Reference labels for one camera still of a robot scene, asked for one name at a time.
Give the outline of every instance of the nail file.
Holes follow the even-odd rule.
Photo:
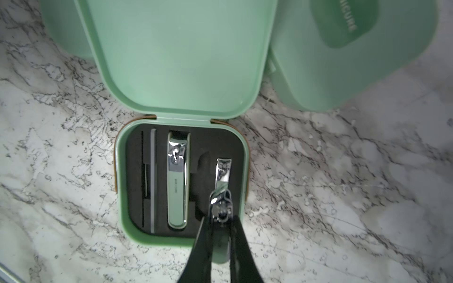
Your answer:
[[[145,198],[146,198],[146,194],[147,194],[147,190],[148,188],[146,187],[146,179],[147,179],[147,168],[146,168],[146,164],[145,164],[145,159],[144,159],[144,156],[145,156],[145,148],[143,147],[144,146],[144,141],[145,141],[145,138],[144,138],[144,135],[143,135],[143,131],[141,132],[141,145],[142,145],[142,227],[145,227]]]
[[[167,148],[167,212],[168,224],[174,229],[187,225],[189,201],[189,144],[187,136],[169,132]]]
[[[151,130],[151,162],[149,165],[149,198],[151,208],[151,233],[154,233],[156,219],[156,129]]]

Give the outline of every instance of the case lid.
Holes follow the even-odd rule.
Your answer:
[[[41,16],[50,37],[68,53],[93,60],[73,0],[40,0]]]
[[[435,0],[280,1],[271,81],[291,107],[331,109],[417,57],[436,25]]]
[[[76,0],[111,94],[158,117],[228,119],[258,95],[277,0]]]

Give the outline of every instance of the mint green case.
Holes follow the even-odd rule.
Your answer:
[[[142,245],[186,245],[137,229],[128,213],[125,144],[141,124],[218,128],[244,145],[240,217],[244,212],[249,149],[234,128],[211,123],[244,113],[261,84],[277,0],[76,0],[81,24],[110,93],[131,109],[156,115],[118,134],[115,166],[120,224]],[[214,261],[224,262],[225,254]]]
[[[73,0],[41,0],[41,6],[52,38],[68,52],[92,58]],[[437,9],[436,0],[281,0],[267,72],[289,107],[325,111],[340,106],[419,56],[434,35]]]
[[[435,0],[281,0],[278,10],[277,0],[41,0],[41,5],[46,28],[60,46],[93,58],[119,101],[157,115],[129,123],[115,146],[120,222],[144,245],[193,240],[150,236],[130,221],[124,146],[134,127],[232,131],[244,144],[246,176],[243,136],[210,119],[249,109],[268,46],[266,71],[281,100],[296,109],[324,111],[417,57],[437,25]]]

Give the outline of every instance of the white marble surface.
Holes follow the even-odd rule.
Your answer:
[[[290,110],[265,80],[231,120],[250,141],[243,226],[266,282],[453,282],[452,29],[446,0],[429,49],[339,110]],[[36,0],[0,1],[0,49],[0,262],[34,283],[175,282],[189,250],[117,224],[113,142],[139,114],[55,46]]]

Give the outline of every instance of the black foam insert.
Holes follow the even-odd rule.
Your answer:
[[[142,124],[130,134],[126,145],[126,182],[129,216],[141,231],[150,232],[150,199],[145,197],[145,174],[150,164],[150,132],[156,129],[156,218],[153,235],[195,238],[201,219],[209,209],[214,190],[217,158],[231,158],[229,189],[233,213],[239,214],[244,172],[244,145],[225,129]],[[169,227],[167,221],[167,138],[170,131],[190,133],[190,183],[188,222],[182,230]]]

